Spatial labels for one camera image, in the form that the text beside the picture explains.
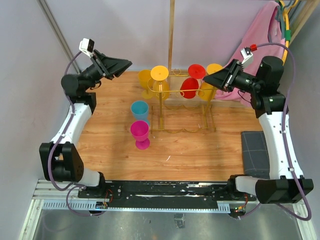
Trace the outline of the yellow plastic wine glass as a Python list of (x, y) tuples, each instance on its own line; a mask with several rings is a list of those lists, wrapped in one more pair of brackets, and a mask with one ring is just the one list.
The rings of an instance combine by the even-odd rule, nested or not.
[[(211, 63), (206, 67), (206, 72), (208, 75), (220, 71), (223, 67), (217, 63)], [(216, 94), (216, 88), (212, 85), (202, 82), (198, 91), (198, 96), (204, 101), (211, 101)]]

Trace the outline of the red plastic wine glass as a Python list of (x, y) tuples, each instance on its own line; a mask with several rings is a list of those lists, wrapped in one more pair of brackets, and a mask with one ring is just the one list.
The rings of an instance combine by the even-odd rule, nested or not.
[(180, 87), (180, 95), (185, 99), (192, 99), (199, 89), (198, 80), (202, 80), (206, 75), (205, 68), (200, 64), (192, 64), (188, 67), (189, 77), (184, 80)]

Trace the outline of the blue plastic wine glass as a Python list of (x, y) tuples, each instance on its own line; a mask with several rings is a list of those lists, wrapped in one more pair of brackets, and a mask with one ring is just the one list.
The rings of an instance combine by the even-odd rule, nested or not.
[(137, 121), (144, 121), (150, 125), (149, 117), (149, 105), (142, 100), (135, 101), (131, 104), (130, 107), (133, 117)]

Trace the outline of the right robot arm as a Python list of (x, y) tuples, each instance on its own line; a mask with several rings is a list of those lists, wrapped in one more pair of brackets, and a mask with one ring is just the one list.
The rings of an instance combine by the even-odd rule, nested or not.
[(244, 193), (256, 196), (261, 204), (293, 204), (314, 189), (299, 166), (289, 129), (286, 98), (278, 91), (284, 73), (283, 61), (275, 56), (262, 58), (256, 75), (244, 72), (233, 59), (225, 68), (203, 78), (213, 87), (230, 92), (237, 88), (251, 95), (250, 104), (262, 127), (269, 157), (269, 179), (235, 175), (226, 188), (232, 200)]

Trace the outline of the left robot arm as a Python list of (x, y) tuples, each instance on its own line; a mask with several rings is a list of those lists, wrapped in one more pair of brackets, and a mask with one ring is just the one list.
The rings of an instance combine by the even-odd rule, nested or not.
[(81, 73), (65, 73), (61, 86), (69, 101), (68, 114), (57, 134), (50, 142), (39, 147), (39, 155), (44, 177), (59, 191), (67, 187), (58, 186), (67, 182), (68, 187), (79, 188), (80, 198), (101, 198), (107, 193), (103, 173), (85, 168), (76, 145), (87, 121), (93, 115), (96, 93), (102, 79), (113, 80), (120, 77), (131, 65), (127, 59), (113, 58), (93, 50), (90, 54), (92, 64)]

